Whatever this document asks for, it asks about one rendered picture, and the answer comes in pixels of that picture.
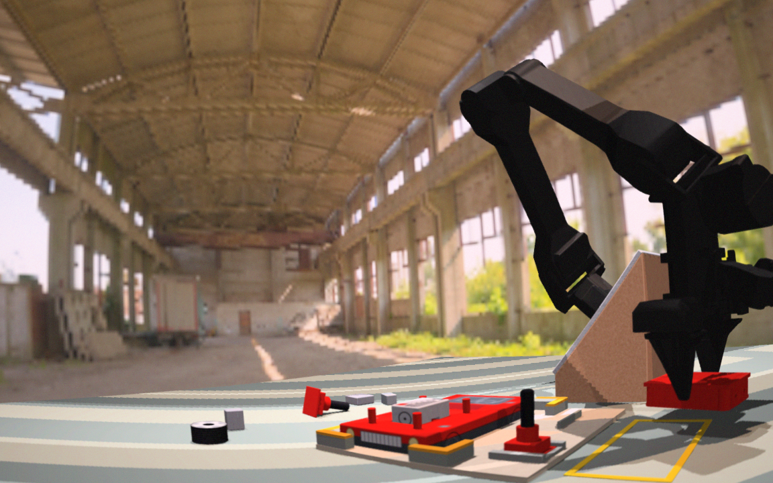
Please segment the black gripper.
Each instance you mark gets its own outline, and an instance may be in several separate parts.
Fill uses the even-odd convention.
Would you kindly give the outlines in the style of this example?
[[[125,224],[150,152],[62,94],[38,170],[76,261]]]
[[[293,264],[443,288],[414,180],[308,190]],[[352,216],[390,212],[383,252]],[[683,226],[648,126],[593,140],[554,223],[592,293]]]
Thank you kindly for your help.
[[[640,302],[632,312],[633,332],[647,333],[679,400],[689,400],[695,351],[702,372],[719,372],[728,334],[749,307],[722,296],[713,301],[713,290],[705,290],[709,259],[721,250],[718,237],[678,239],[666,244],[660,254],[668,264],[670,293],[662,300]]]

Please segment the yellow rectangular outline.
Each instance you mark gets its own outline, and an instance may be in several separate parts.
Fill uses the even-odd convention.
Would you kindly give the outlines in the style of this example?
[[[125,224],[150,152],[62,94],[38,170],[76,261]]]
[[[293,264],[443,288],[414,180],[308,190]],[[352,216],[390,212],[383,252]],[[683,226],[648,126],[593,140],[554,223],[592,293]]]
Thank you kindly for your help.
[[[685,464],[685,461],[689,458],[691,452],[695,449],[695,446],[697,444],[699,444],[699,440],[701,439],[703,434],[705,434],[705,431],[707,430],[707,427],[709,426],[709,424],[711,424],[711,420],[712,419],[703,419],[703,420],[702,419],[700,419],[700,420],[699,419],[696,419],[696,420],[695,419],[693,419],[693,420],[691,420],[691,419],[689,419],[689,420],[687,420],[687,419],[685,419],[685,420],[683,420],[683,419],[681,419],[681,420],[679,420],[679,419],[677,419],[677,420],[676,419],[674,419],[674,420],[672,420],[672,419],[669,419],[669,420],[667,420],[667,419],[665,419],[665,420],[663,420],[663,419],[662,420],[659,420],[659,419],[657,419],[657,420],[655,420],[655,419],[653,419],[653,420],[652,419],[648,419],[648,420],[647,419],[644,419],[644,420],[640,419],[640,420],[638,420],[638,419],[636,419],[636,420],[633,420],[631,422],[631,424],[627,425],[626,428],[621,430],[618,434],[616,434],[616,436],[611,438],[608,442],[606,442],[601,447],[599,447],[598,450],[594,451],[591,455],[589,455],[588,458],[583,459],[583,461],[580,464],[577,464],[576,467],[573,467],[570,471],[568,471],[564,475],[576,476],[576,477],[577,476],[578,477],[586,477],[586,478],[593,478],[593,479],[596,478],[596,479],[611,479],[611,480],[612,479],[616,479],[616,480],[633,480],[633,481],[656,481],[656,482],[671,483],[672,481],[674,481],[674,478],[678,474],[679,470],[681,470],[681,468]],[[691,441],[690,445],[687,447],[687,449],[685,450],[685,452],[683,453],[681,458],[679,458],[677,464],[675,464],[675,466],[674,466],[674,469],[671,470],[671,472],[668,474],[668,477],[666,477],[666,479],[654,479],[654,478],[642,478],[642,477],[637,477],[636,478],[636,477],[629,477],[629,476],[627,477],[627,476],[620,476],[620,475],[619,476],[617,476],[617,475],[614,476],[614,475],[599,475],[599,474],[597,475],[597,474],[582,474],[582,473],[578,474],[578,473],[576,473],[578,470],[581,470],[583,466],[585,466],[586,464],[591,462],[591,460],[593,458],[597,458],[599,453],[604,451],[606,447],[609,447],[611,444],[613,444],[613,442],[615,442],[617,439],[619,439],[621,436],[623,436],[623,434],[625,434],[625,432],[627,432],[628,430],[631,430],[632,426],[636,425],[636,423],[641,422],[641,421],[643,421],[643,422],[645,422],[645,421],[647,421],[647,422],[650,422],[650,421],[652,421],[652,422],[654,422],[654,421],[655,422],[658,422],[658,421],[659,422],[662,422],[662,421],[663,422],[666,422],[666,421],[667,422],[670,422],[670,421],[672,421],[672,422],[674,422],[674,421],[676,421],[676,422],[678,422],[678,421],[679,422],[681,422],[681,421],[683,421],[683,422],[685,422],[685,421],[686,422],[689,422],[689,421],[690,422],[693,422],[693,421],[700,422],[700,421],[702,421],[703,422],[703,421],[705,421],[705,424],[703,424],[703,426],[701,426],[701,430],[699,430],[699,432],[697,432],[695,438],[693,438],[693,440]]]

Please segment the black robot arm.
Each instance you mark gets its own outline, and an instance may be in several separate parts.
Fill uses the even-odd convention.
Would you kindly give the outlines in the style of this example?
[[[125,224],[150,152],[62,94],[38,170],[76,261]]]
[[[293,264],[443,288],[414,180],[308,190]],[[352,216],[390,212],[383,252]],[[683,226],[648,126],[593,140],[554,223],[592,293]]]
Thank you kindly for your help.
[[[498,70],[462,92],[461,113],[476,135],[496,148],[535,232],[533,259],[550,300],[566,314],[576,306],[589,319],[613,285],[588,235],[566,222],[546,169],[529,134],[530,107],[599,149],[614,171],[662,204],[666,243],[718,237],[773,226],[773,174],[748,155],[721,163],[722,155],[679,123],[647,111],[626,110],[525,59]],[[529,107],[530,106],[530,107]],[[693,165],[674,182],[679,173]],[[749,308],[773,307],[773,259],[756,265],[721,259],[713,251],[705,290]],[[586,276],[566,292],[576,279]]]

